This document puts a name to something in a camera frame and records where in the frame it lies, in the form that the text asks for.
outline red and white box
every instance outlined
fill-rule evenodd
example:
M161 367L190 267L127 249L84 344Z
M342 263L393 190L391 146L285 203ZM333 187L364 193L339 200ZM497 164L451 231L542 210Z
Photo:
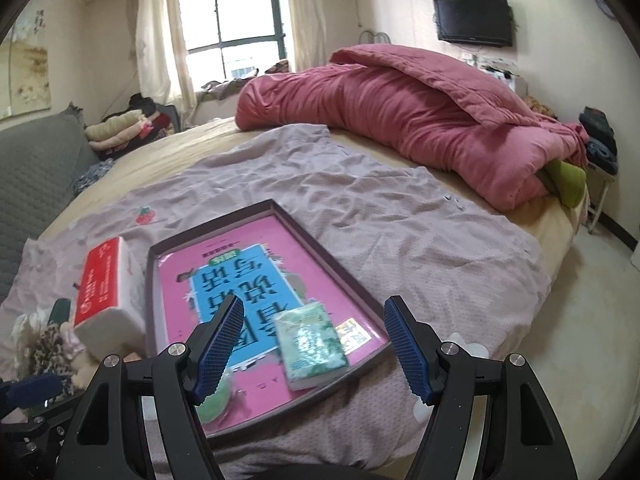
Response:
M142 269L123 238L107 240L87 255L74 329L98 360L144 354L143 287Z

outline pink comforter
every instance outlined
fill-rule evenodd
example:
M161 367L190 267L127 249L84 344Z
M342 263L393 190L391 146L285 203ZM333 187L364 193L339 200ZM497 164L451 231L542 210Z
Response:
M579 124L533 113L497 79L443 54L396 45L335 52L332 63L258 77L244 87L241 130L326 124L457 172L497 210L548 192L535 176L560 158L586 165Z

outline white floor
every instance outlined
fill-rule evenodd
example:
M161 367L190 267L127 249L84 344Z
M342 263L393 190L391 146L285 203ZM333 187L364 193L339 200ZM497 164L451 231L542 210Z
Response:
M580 480L600 477L638 418L640 272L631 254L607 230L581 229L518 350L556 411ZM459 480L473 476L483 414L478 399ZM404 462L384 474L396 477Z

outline metal screw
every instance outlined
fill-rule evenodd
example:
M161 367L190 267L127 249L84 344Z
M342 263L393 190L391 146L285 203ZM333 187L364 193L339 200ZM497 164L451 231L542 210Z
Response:
M113 368L120 362L120 358L117 355L107 355L103 362L107 368Z
M460 347L455 343L443 343L440 349L446 355L456 355L458 352L460 352Z
M169 346L169 354L172 356L178 356L185 353L187 347L182 343L174 343Z
M527 360L520 354L511 354L509 356L509 361L511 361L511 364L514 366L524 366L524 363L527 362Z

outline gray sofa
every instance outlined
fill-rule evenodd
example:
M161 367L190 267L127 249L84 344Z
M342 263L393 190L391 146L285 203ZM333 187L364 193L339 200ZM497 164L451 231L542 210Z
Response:
M0 131L0 303L11 289L27 238L38 238L74 198L73 183L97 155L81 108Z

